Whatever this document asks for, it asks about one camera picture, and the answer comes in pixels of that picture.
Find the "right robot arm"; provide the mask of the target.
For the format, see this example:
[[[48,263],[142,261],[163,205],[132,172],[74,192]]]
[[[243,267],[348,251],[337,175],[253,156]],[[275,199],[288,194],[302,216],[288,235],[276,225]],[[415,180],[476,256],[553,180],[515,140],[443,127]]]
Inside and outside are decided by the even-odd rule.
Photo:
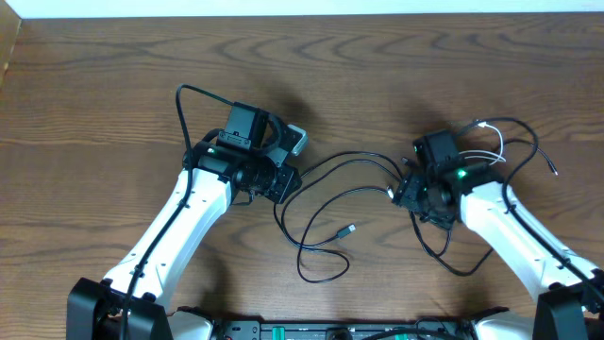
[[[600,339],[603,271],[554,236],[486,163],[465,161],[447,130],[413,143],[418,163],[392,192],[411,221],[479,235],[536,303],[533,318],[508,310],[472,322],[477,339]]]

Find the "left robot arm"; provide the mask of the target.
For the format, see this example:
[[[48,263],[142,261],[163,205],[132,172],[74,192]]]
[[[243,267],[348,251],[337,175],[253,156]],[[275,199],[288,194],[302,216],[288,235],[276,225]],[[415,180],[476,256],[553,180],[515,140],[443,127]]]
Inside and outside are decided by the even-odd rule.
[[[68,296],[69,339],[209,339],[213,324],[194,310],[167,314],[177,284],[210,227],[239,192],[281,204],[301,186],[287,159],[307,132],[235,102],[226,126],[183,157],[176,186],[138,243],[101,281],[80,279]]]

